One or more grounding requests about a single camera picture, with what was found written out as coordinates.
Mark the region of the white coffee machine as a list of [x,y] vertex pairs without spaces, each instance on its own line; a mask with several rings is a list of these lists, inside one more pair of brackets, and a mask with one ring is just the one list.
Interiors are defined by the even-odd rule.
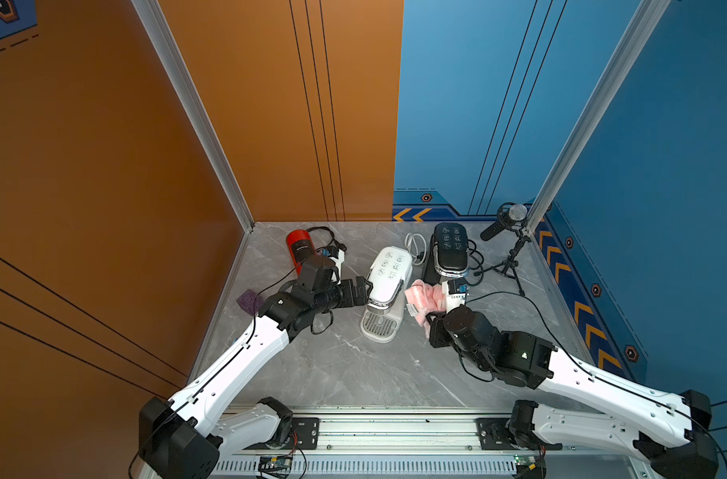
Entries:
[[371,265],[367,279],[373,284],[360,323],[364,337],[391,342],[403,321],[405,290],[413,273],[413,258],[406,249],[385,247]]

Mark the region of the pink cloth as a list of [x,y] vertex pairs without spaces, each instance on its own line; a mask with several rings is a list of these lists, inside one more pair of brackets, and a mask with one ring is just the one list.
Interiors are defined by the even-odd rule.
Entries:
[[405,290],[405,299],[409,314],[424,329],[429,327],[427,322],[429,313],[446,312],[446,298],[441,285],[429,285],[417,279]]

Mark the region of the black coffee machine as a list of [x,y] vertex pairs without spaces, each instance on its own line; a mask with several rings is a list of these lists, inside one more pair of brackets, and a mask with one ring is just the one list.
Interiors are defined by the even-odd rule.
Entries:
[[427,263],[421,278],[428,285],[438,285],[442,279],[461,279],[469,271],[468,237],[465,227],[458,223],[439,223],[435,226]]

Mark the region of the red coffee machine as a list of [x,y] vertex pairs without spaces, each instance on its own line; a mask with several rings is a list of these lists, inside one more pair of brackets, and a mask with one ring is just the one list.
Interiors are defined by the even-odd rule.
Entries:
[[311,255],[317,255],[322,249],[315,246],[311,237],[311,231],[314,228],[307,230],[295,230],[287,234],[286,245],[290,253],[293,265],[296,273],[301,273],[303,264],[307,261]]

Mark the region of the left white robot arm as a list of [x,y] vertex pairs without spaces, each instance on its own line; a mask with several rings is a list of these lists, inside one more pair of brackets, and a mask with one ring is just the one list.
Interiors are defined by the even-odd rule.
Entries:
[[162,478],[206,478],[224,452],[292,447],[293,412],[273,397],[230,418],[223,414],[317,315],[362,307],[372,291],[366,277],[342,279],[327,257],[305,259],[299,277],[264,301],[245,333],[208,369],[169,399],[152,398],[142,407],[137,458]]

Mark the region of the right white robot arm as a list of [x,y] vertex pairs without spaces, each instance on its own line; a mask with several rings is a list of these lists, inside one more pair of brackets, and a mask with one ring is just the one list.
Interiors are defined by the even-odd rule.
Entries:
[[569,411],[519,400],[495,439],[544,454],[581,444],[634,457],[664,478],[714,478],[724,462],[709,426],[707,395],[652,389],[572,356],[525,331],[501,331],[465,305],[429,313],[429,342],[450,347],[491,381],[539,390],[588,406]]

